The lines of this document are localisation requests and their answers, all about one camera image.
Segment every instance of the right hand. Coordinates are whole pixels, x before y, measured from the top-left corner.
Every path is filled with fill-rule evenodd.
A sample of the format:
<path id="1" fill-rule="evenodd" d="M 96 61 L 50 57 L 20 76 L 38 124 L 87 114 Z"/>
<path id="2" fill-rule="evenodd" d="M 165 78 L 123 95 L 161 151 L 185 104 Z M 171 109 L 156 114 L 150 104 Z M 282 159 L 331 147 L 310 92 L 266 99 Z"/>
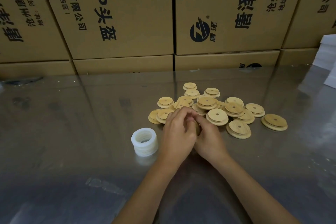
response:
<path id="1" fill-rule="evenodd" d="M 228 159 L 229 153 L 218 128 L 198 114 L 194 116 L 194 119 L 202 127 L 202 132 L 194 145 L 198 154 L 212 165 Z"/>

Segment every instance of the metal table surface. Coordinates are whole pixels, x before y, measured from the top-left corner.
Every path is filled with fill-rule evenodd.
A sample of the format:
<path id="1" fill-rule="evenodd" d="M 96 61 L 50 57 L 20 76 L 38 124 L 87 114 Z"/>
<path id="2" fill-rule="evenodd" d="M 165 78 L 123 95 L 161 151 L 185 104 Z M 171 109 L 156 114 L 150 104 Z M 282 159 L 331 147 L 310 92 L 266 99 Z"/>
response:
<path id="1" fill-rule="evenodd" d="M 336 220 L 336 90 L 318 67 L 62 76 L 4 85 L 0 94 L 0 223 L 110 223 L 156 159 L 135 155 L 132 133 L 163 96 L 218 88 L 283 116 L 259 118 L 239 140 L 220 128 L 230 154 L 303 223 Z M 161 201 L 159 223 L 250 223 L 224 178 L 192 152 Z"/>

